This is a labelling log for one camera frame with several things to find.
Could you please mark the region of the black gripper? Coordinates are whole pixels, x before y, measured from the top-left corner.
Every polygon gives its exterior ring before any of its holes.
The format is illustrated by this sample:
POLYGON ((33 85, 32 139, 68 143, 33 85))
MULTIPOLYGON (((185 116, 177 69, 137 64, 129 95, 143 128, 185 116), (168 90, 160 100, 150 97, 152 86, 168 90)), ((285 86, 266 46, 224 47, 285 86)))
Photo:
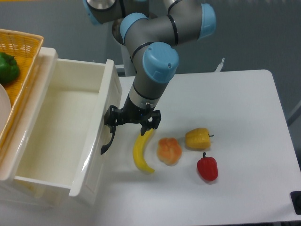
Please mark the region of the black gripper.
POLYGON ((153 111, 150 104, 146 108, 137 107, 128 97, 122 109, 110 105, 104 115, 104 124, 110 128, 110 133, 114 134, 116 127, 126 123, 141 124, 141 136, 151 129, 157 129, 161 121, 160 110, 153 111))

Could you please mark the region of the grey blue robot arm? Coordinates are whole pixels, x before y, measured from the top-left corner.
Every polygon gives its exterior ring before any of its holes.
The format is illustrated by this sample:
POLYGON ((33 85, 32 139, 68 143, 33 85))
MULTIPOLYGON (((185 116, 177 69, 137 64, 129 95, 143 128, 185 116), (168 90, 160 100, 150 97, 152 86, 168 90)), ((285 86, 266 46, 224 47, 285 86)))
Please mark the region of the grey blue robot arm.
POLYGON ((146 0, 86 0, 92 22, 121 20, 119 32, 136 75, 124 106, 110 106, 104 124, 115 133, 126 123, 140 124, 141 134, 157 129, 161 115, 156 105, 175 75, 179 56, 175 46, 212 35, 216 30, 213 7, 196 0, 167 0, 167 14, 149 17, 146 0))

